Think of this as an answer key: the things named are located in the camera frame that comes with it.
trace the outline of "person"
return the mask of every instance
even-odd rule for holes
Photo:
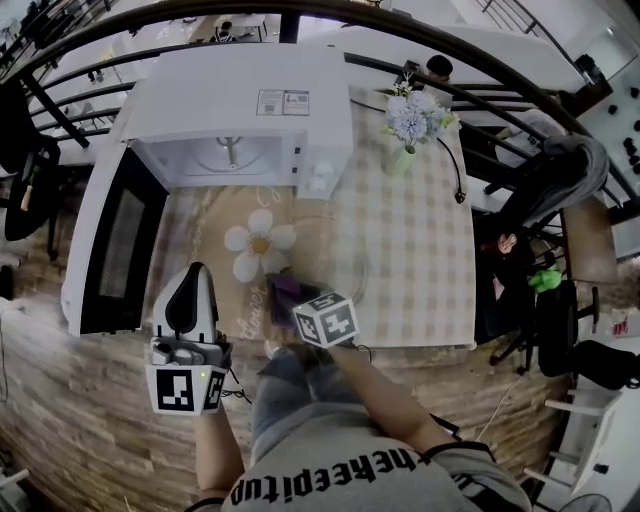
[[[194,419],[201,501],[189,512],[531,510],[487,446],[452,438],[352,344],[271,349],[248,470],[222,406]]]
[[[519,116],[519,119],[545,137],[567,134],[560,123],[555,121],[549,114],[545,114],[537,108],[523,112],[522,115]],[[498,133],[496,137],[531,156],[537,155],[542,150],[542,143],[538,139],[511,123]],[[500,163],[508,165],[509,167],[519,167],[525,161],[521,156],[501,146],[496,146],[496,157]]]
[[[211,38],[212,43],[232,43],[236,40],[235,37],[231,35],[231,28],[233,27],[233,23],[230,21],[225,21],[220,26],[220,31],[216,31],[216,35]]]
[[[453,64],[444,55],[434,55],[427,61],[427,77],[436,82],[448,84],[451,81]],[[425,86],[424,91],[435,96],[440,105],[446,108],[453,106],[453,96],[432,86]]]

